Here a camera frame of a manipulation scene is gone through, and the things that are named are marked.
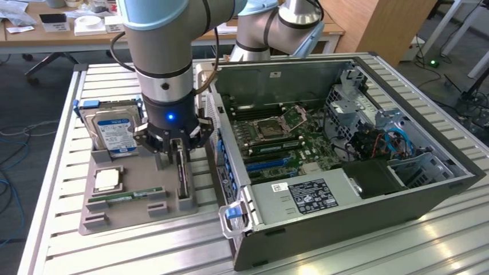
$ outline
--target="desk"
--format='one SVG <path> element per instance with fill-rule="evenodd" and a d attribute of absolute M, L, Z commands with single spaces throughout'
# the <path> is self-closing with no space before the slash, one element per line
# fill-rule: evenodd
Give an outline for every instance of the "desk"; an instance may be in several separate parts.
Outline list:
<path fill-rule="evenodd" d="M 35 30 L 25 33 L 11 34 L 5 28 L 12 27 L 9 21 L 0 23 L 0 54 L 15 53 L 52 53 L 52 52 L 81 52 L 89 50 L 108 50 L 111 39 L 116 33 L 100 34 L 95 36 L 75 36 L 73 31 L 47 33 L 43 29 L 39 14 L 61 13 L 63 11 L 75 10 L 72 7 L 63 7 L 61 9 L 52 9 L 45 3 L 32 2 L 27 8 L 27 13 L 37 20 Z M 69 18 L 71 29 L 73 29 L 73 19 Z M 337 41 L 344 35 L 345 31 L 329 16 L 325 15 L 325 28 L 323 38 L 325 41 L 323 49 L 324 53 L 335 52 Z M 236 34 L 220 35 L 221 45 L 233 45 L 236 43 Z M 204 34 L 192 43 L 193 46 L 215 45 L 213 31 Z M 116 43 L 116 49 L 128 49 L 128 43 L 121 41 Z"/>

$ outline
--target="wooden desk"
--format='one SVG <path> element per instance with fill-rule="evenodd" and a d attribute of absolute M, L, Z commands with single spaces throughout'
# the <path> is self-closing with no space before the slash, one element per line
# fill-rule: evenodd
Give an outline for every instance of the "wooden desk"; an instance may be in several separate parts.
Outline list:
<path fill-rule="evenodd" d="M 321 0 L 321 4 L 347 30 L 336 51 L 373 51 L 396 66 L 436 0 Z"/>
<path fill-rule="evenodd" d="M 40 23 L 39 14 L 61 13 L 75 10 L 71 7 L 52 9 L 45 3 L 32 2 L 27 8 L 27 13 L 36 19 L 35 30 L 25 33 L 11 34 L 5 28 L 12 27 L 12 23 L 4 20 L 0 23 L 0 54 L 7 53 L 51 53 L 51 52 L 77 52 L 88 50 L 107 50 L 111 39 L 116 33 L 99 34 L 95 36 L 75 36 L 73 31 L 47 33 Z M 71 21 L 71 30 L 73 30 L 73 19 Z M 332 53 L 336 49 L 337 40 L 345 33 L 344 29 L 335 24 L 329 16 L 325 16 L 325 29 L 321 41 L 328 41 L 324 51 Z M 236 43 L 235 34 L 220 35 L 221 45 L 233 45 Z M 215 33 L 211 31 L 196 41 L 195 46 L 213 45 Z M 116 49 L 127 49 L 127 42 L 116 44 Z"/>

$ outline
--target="barcode sticker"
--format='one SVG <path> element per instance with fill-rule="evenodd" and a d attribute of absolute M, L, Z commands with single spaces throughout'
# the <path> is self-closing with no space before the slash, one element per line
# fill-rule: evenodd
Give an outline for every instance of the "barcode sticker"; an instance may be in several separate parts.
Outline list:
<path fill-rule="evenodd" d="M 276 183 L 272 185 L 272 190 L 273 192 L 289 190 L 289 185 L 287 182 Z"/>

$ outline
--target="table leg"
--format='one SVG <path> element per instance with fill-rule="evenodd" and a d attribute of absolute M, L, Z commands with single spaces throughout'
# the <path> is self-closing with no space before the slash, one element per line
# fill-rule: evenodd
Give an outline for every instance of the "table leg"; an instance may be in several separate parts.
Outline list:
<path fill-rule="evenodd" d="M 453 50 L 455 46 L 457 45 L 461 37 L 464 36 L 467 30 L 469 29 L 472 23 L 475 22 L 477 16 L 480 15 L 481 11 L 484 10 L 484 7 L 477 7 L 475 12 L 471 14 L 471 16 L 465 19 L 464 25 L 460 27 L 460 30 L 457 31 L 456 35 L 452 38 L 452 41 L 447 45 L 443 55 L 448 56 L 451 51 Z"/>
<path fill-rule="evenodd" d="M 427 43 L 425 43 L 425 45 L 421 49 L 423 55 L 427 55 L 427 52 L 429 51 L 431 47 L 433 46 L 435 41 L 439 39 L 441 32 L 447 28 L 447 25 L 449 24 L 451 19 L 452 19 L 453 15 L 456 14 L 461 4 L 463 4 L 463 0 L 456 0 L 455 1 L 449 12 L 445 14 L 444 19 L 441 20 L 439 26 L 436 27 L 436 29 L 433 31 L 433 34 L 431 35 L 431 37 L 429 37 L 429 39 L 428 39 L 428 41 L 427 41 Z"/>
<path fill-rule="evenodd" d="M 336 50 L 337 42 L 340 40 L 340 36 L 328 36 L 328 40 L 325 41 L 323 53 L 333 53 Z"/>
<path fill-rule="evenodd" d="M 469 78 L 476 78 L 477 77 L 477 75 L 481 73 L 481 71 L 485 68 L 485 66 L 488 65 L 488 63 L 489 63 L 489 52 L 483 57 L 481 61 L 477 63 L 477 65 L 472 69 L 471 73 L 468 74 Z"/>

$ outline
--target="motherboard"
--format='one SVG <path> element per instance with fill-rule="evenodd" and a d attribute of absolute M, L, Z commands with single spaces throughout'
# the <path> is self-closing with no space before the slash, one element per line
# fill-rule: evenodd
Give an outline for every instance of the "motherboard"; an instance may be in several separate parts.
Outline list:
<path fill-rule="evenodd" d="M 327 171 L 341 162 L 313 111 L 300 105 L 275 111 L 233 113 L 232 129 L 252 184 Z"/>

